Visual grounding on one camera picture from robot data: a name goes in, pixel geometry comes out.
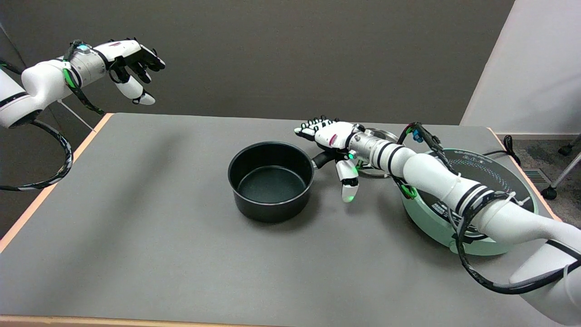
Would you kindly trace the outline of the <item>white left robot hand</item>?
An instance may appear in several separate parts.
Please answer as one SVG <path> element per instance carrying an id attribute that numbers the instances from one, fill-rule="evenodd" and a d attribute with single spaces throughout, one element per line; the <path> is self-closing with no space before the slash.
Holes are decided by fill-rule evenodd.
<path id="1" fill-rule="evenodd" d="M 110 41 L 99 49 L 107 58 L 110 79 L 122 95 L 135 105 L 155 104 L 154 96 L 144 89 L 143 83 L 152 81 L 148 70 L 159 72 L 166 68 L 166 63 L 154 49 L 135 39 Z"/>

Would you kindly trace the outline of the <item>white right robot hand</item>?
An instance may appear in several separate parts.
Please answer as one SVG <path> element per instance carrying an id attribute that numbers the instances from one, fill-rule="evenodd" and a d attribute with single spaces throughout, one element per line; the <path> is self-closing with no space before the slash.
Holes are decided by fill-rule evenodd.
<path id="1" fill-rule="evenodd" d="M 321 169 L 329 162 L 335 163 L 335 169 L 342 185 L 341 198 L 350 203 L 359 188 L 359 172 L 355 165 L 355 153 L 348 148 L 348 142 L 355 133 L 361 132 L 356 124 L 325 116 L 302 123 L 293 132 L 308 141 L 314 142 L 322 152 L 313 157 L 312 165 Z"/>

